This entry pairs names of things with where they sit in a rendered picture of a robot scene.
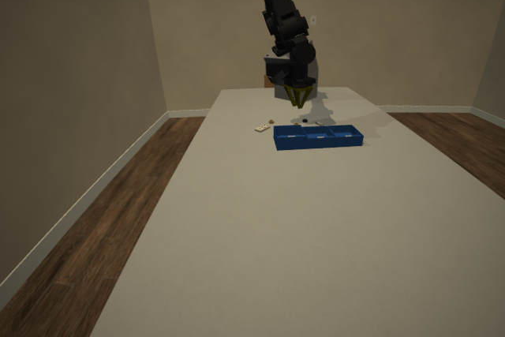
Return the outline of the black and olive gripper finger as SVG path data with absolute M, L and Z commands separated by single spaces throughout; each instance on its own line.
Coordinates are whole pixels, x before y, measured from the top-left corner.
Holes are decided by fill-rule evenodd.
M 287 85 L 283 85 L 283 87 L 285 88 L 287 95 L 290 97 L 290 101 L 291 101 L 293 107 L 297 106 L 296 100 L 294 101 L 294 98 L 293 98 L 292 93 L 290 91 L 290 89 L 293 89 L 293 88 L 291 88 Z
M 293 88 L 294 97 L 296 99 L 298 109 L 301 109 L 304 106 L 304 103 L 312 90 L 313 90 L 313 86 L 310 86 L 308 88 Z M 307 92 L 305 92 L 305 91 L 307 91 Z M 300 103 L 300 96 L 299 96 L 300 92 L 305 92 L 301 103 Z

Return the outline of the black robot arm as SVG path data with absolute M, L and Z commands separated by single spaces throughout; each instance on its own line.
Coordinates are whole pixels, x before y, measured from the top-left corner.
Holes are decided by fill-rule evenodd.
M 266 10 L 262 13 L 271 36 L 275 36 L 272 51 L 277 57 L 290 52 L 290 60 L 297 61 L 266 63 L 267 78 L 272 84 L 279 83 L 284 77 L 292 80 L 305 79 L 305 65 L 316 57 L 316 50 L 306 37 L 309 35 L 307 20 L 301 17 L 292 0 L 264 2 Z

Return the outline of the white domino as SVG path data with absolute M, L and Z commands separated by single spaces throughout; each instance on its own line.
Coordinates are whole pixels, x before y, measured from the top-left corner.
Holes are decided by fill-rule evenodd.
M 256 129 L 255 129 L 255 131 L 257 131 L 257 132 L 261 133 L 261 132 L 263 132 L 264 130 L 269 129 L 269 128 L 270 128 L 270 126 L 269 126 L 269 125 L 262 125 L 262 126 L 260 126 L 260 127 L 256 128 Z

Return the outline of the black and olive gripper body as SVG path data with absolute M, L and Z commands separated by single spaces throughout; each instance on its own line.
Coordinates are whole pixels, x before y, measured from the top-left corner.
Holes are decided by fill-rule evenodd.
M 284 85 L 290 86 L 292 88 L 308 88 L 312 86 L 312 84 L 316 83 L 315 78 L 308 77 L 308 64 L 305 65 L 305 79 L 292 80 L 290 78 L 284 77 L 282 80 L 284 80 Z

